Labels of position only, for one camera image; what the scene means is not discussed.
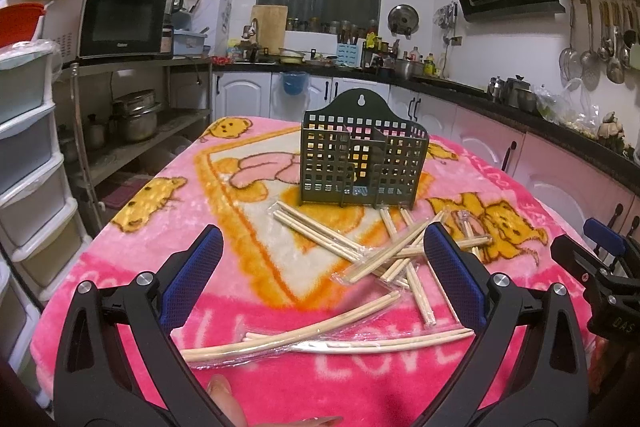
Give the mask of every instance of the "bottle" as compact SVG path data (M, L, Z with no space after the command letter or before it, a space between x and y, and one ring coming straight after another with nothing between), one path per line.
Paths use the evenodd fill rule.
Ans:
M434 74L436 70L436 64L433 60L433 53L430 53L427 60L424 62L424 74Z

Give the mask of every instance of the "table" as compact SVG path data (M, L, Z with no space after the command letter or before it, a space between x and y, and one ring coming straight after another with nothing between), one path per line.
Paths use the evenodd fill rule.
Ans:
M353 287L341 286L333 274L345 261L270 216L278 199L296 204L299 153L299 126L264 118L213 123L100 232L47 305L31 344L43 388L51 393L60 331L76 285L85 279L99 287L122 285L139 272L156 271L208 223L222 229L225 249L187 323L172 332L180 349L235 342L246 330L277 333L302 327L388 292L373 276ZM494 245L481 252L489 271L505 272L518 285L532 288L564 283L584 340L591 340L586 331L590 311L580 286L551 260L549 251L556 236L566 232L582 242L578 234L506 174L432 136L412 214L426 218L445 207L466 208L476 232L493 236ZM305 205L302 210L368 247L388 241L380 214L372 208ZM395 209L392 217L400 226ZM460 233L453 219L446 226L452 234ZM453 329L428 271L418 275L434 308L436 328ZM406 295L400 304L341 336L421 331L420 315ZM499 397L522 333L516 333L485 403ZM127 331L123 342L145 396L161 403ZM410 425L424 410L470 343L464 339L380 355L280 353L195 373L203 385L214 373L225 375L251 425L342 415L346 427L399 427Z

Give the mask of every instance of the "yellow cartoon bear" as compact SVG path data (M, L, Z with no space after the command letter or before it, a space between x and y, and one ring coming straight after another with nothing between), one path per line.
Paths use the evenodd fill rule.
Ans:
M154 178L135 195L124 208L111 219L123 232L135 232L144 227L151 214L163 208L172 199L174 190L187 180L178 178Z
M512 259L523 253L532 255L538 264L538 254L520 245L529 240L540 241L543 245L548 243L546 230L534 229L505 200L485 206L478 195L473 192L465 192L462 194L460 203L441 198L428 198L428 201L436 213L444 208L452 211L468 210L472 218L475 218L476 223L493 237L493 243L481 249L481 261L485 264L496 261L500 257ZM452 216L449 216L445 226L453 239L464 239L465 235L455 215L456 213L453 212Z
M254 123L247 118L220 118L207 127L207 130L200 136L200 140L205 141L207 134L210 134L214 138L238 138L253 124Z
M458 155L456 153L451 152L450 150L445 149L442 145L433 142L429 144L426 158L458 161Z

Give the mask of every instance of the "blue gripper pad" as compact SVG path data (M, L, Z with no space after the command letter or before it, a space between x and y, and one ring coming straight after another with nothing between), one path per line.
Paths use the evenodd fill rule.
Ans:
M582 227L584 235L597 245L603 247L614 257L620 257L625 254L625 239L619 234L611 230L607 225L599 222L597 219L590 217L584 222Z
M164 333L184 325L222 257L223 245L220 229L209 225L185 252L187 260L162 293L158 322Z
M462 261L461 255L472 256L473 261L480 265L479 269L486 272L482 264L473 254L460 251L440 223L427 227L424 233L424 253L458 314L460 323L479 333L486 326L486 295Z

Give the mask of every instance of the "pot lid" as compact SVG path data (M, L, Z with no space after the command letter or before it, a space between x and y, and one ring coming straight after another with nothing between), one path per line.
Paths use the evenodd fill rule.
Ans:
M387 18L392 33L410 35L418 29L418 12L408 4L399 4L392 8Z

